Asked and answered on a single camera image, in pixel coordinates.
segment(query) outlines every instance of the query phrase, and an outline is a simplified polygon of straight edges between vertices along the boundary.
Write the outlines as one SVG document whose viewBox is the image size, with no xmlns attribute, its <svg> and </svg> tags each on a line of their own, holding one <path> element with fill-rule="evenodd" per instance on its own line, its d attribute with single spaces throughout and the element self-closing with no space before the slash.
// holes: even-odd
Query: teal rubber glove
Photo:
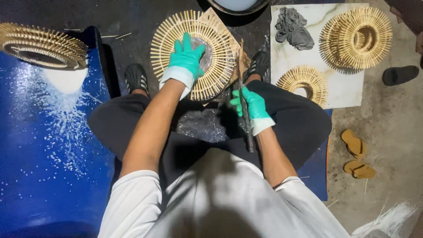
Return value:
<svg viewBox="0 0 423 238">
<path fill-rule="evenodd" d="M 255 92 L 251 92 L 247 87 L 243 87 L 242 95 L 248 104 L 248 114 L 250 116 L 251 127 L 253 128 L 253 135 L 256 136 L 264 129 L 275 125 L 273 119 L 266 112 L 266 104 L 264 99 Z M 231 105 L 236 106 L 238 116 L 242 116 L 241 99 L 239 98 L 239 90 L 232 92 L 234 99 L 230 101 Z"/>
<path fill-rule="evenodd" d="M 169 66 L 162 76 L 159 88 L 161 89 L 167 80 L 176 79 L 186 86 L 182 99 L 191 91 L 194 82 L 204 75 L 204 71 L 200 69 L 200 58 L 206 46 L 202 44 L 193 50 L 191 36 L 185 32 L 182 44 L 181 41 L 176 40 L 174 47 L 175 52 L 170 54 Z"/>
</svg>

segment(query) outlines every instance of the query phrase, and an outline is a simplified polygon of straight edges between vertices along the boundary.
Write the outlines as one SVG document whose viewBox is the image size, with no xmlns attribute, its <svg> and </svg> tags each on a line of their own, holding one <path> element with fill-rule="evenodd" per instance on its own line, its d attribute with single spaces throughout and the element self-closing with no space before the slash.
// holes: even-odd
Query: black pants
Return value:
<svg viewBox="0 0 423 238">
<path fill-rule="evenodd" d="M 254 80 L 247 88 L 264 98 L 266 111 L 276 122 L 273 130 L 280 147 L 298 170 L 329 136 L 330 117 L 314 102 L 272 84 Z M 98 106 L 89 116 L 88 125 L 94 135 L 119 160 L 149 102 L 142 94 L 117 97 Z M 181 176 L 211 147 L 227 150 L 262 169 L 257 150 L 249 153 L 244 138 L 211 144 L 170 132 L 159 165 L 162 188 Z"/>
</svg>

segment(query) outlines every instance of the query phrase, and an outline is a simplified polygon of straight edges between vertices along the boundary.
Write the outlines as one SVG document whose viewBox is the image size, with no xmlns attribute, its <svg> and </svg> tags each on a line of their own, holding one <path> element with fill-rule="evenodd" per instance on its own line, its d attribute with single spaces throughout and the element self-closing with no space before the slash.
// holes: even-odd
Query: white marble board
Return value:
<svg viewBox="0 0 423 238">
<path fill-rule="evenodd" d="M 361 105 L 364 70 L 357 74 L 342 74 L 329 67 L 320 56 L 319 37 L 326 23 L 337 14 L 349 9 L 368 6 L 368 3 L 305 4 L 272 6 L 270 23 L 271 83 L 276 85 L 280 77 L 295 66 L 307 64 L 320 70 L 327 80 L 328 96 L 324 109 L 346 108 Z M 281 7 L 295 8 L 306 20 L 305 28 L 314 40 L 311 50 L 297 50 L 288 41 L 275 40 L 275 25 Z"/>
</svg>

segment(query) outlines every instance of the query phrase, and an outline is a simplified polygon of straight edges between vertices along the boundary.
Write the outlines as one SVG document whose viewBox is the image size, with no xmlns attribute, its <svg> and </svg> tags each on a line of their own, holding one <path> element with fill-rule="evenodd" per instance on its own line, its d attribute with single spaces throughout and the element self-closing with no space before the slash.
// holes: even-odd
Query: bamboo sunburst frame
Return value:
<svg viewBox="0 0 423 238">
<path fill-rule="evenodd" d="M 392 27 L 386 14 L 372 7 L 354 8 L 333 17 L 320 35 L 320 53 L 332 68 L 367 69 L 388 54 Z"/>
<path fill-rule="evenodd" d="M 304 88 L 307 98 L 321 107 L 326 104 L 327 82 L 321 72 L 307 65 L 299 65 L 286 72 L 276 83 L 280 88 L 294 92 Z"/>
<path fill-rule="evenodd" d="M 211 47 L 211 65 L 198 79 L 190 95 L 191 100 L 210 100 L 226 87 L 235 66 L 231 33 L 217 16 L 203 17 L 199 11 L 184 11 L 169 17 L 158 27 L 151 43 L 151 64 L 159 80 L 169 65 L 175 40 L 182 40 L 184 32 L 203 39 Z"/>
<path fill-rule="evenodd" d="M 67 34 L 40 27 L 1 23 L 0 50 L 26 62 L 52 68 L 87 67 L 87 46 L 84 43 Z"/>
</svg>

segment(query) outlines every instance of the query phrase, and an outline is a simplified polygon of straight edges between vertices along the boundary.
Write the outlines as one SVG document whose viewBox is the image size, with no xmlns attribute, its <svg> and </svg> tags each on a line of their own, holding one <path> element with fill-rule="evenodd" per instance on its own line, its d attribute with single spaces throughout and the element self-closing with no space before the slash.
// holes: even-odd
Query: black shoe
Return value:
<svg viewBox="0 0 423 238">
<path fill-rule="evenodd" d="M 419 68 L 413 65 L 388 68 L 383 72 L 382 81 L 386 86 L 406 83 L 419 75 Z"/>
<path fill-rule="evenodd" d="M 125 82 L 126 87 L 128 88 L 128 92 L 132 93 L 132 91 L 136 89 L 141 89 L 148 93 L 148 83 L 146 77 L 146 71 L 140 64 L 130 64 L 125 69 Z"/>
<path fill-rule="evenodd" d="M 258 74 L 261 80 L 270 83 L 270 56 L 267 52 L 257 52 L 250 64 L 250 67 L 244 73 L 244 82 L 253 74 Z"/>
</svg>

